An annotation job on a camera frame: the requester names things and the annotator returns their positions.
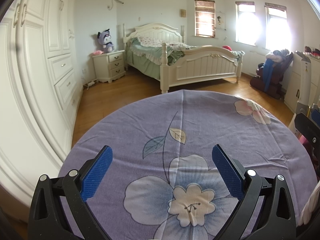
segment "wall picture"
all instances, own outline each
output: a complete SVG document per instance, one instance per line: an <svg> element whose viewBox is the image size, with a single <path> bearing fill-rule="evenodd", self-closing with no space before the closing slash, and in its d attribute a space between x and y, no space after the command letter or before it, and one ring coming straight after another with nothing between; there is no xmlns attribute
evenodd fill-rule
<svg viewBox="0 0 320 240"><path fill-rule="evenodd" d="M226 16L224 13L216 13L216 29L226 29Z"/></svg>

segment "silver bolt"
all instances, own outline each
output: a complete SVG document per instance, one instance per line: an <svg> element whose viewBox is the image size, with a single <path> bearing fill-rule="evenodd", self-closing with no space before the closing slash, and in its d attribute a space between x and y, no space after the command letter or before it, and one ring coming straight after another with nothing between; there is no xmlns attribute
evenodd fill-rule
<svg viewBox="0 0 320 240"><path fill-rule="evenodd" d="M256 172L254 170L248 170L247 173L253 177L253 176L256 176Z"/></svg>
<svg viewBox="0 0 320 240"><path fill-rule="evenodd" d="M76 176L77 174L78 174L78 171L76 171L76 170L72 170L72 171L69 172L69 176L70 176L70 177L74 177L74 176Z"/></svg>
<svg viewBox="0 0 320 240"><path fill-rule="evenodd" d="M279 180L284 181L284 176L278 175L277 177L278 177Z"/></svg>
<svg viewBox="0 0 320 240"><path fill-rule="evenodd" d="M47 175L41 175L41 177L40 177L40 181L45 181L47 179Z"/></svg>

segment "blue leaf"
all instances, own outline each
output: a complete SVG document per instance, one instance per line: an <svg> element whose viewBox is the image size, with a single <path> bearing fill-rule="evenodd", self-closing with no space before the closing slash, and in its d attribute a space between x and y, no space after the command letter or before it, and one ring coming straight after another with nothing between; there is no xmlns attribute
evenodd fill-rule
<svg viewBox="0 0 320 240"><path fill-rule="evenodd" d="M150 141L148 141L143 148L142 158L144 159L150 153L159 149L163 145L164 139L165 139L165 136L159 136L159 137L152 138Z"/></svg>

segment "purple tablecloth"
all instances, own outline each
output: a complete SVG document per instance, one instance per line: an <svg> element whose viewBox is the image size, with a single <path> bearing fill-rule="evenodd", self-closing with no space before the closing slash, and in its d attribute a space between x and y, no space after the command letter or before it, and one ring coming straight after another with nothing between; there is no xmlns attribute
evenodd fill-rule
<svg viewBox="0 0 320 240"><path fill-rule="evenodd" d="M113 240L208 240L237 203L212 161L215 144L261 176L284 175L299 217L317 184L304 147L259 105L215 92L180 90L117 110L78 141L60 176L109 145L113 163L87 203Z"/></svg>

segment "radiator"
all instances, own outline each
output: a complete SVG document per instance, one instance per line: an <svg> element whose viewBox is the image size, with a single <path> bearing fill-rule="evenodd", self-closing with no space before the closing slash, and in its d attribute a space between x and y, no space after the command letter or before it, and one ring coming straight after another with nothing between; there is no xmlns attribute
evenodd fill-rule
<svg viewBox="0 0 320 240"><path fill-rule="evenodd" d="M264 55L258 54L256 52L249 52L248 56L248 66L247 66L247 72L248 74L252 76L256 76L256 69L258 68L258 64L264 63L266 61L266 57ZM284 77L283 81L280 82L282 84L282 89L287 90L288 84L289 84L289 79L291 75L291 70L292 70L292 63L290 64L289 68L284 72Z"/></svg>

